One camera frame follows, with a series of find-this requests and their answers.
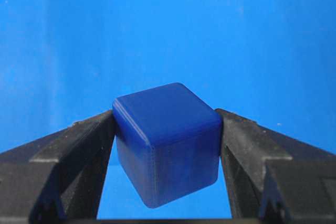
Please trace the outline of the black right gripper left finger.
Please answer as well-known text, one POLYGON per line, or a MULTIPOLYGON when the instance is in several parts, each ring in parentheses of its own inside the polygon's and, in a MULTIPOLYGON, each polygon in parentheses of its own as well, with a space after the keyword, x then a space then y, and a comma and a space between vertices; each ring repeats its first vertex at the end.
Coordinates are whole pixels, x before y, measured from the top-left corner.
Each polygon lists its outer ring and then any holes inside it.
POLYGON ((1 153, 1 223, 96 219, 116 125, 108 110, 1 153))

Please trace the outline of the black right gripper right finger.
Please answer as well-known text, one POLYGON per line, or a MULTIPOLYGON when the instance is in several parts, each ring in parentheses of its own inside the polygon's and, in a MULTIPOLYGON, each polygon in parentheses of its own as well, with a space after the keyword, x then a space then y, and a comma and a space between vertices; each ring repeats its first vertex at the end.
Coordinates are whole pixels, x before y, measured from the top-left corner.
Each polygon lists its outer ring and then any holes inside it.
POLYGON ((221 161, 232 217, 335 223, 335 155, 223 109, 221 161))

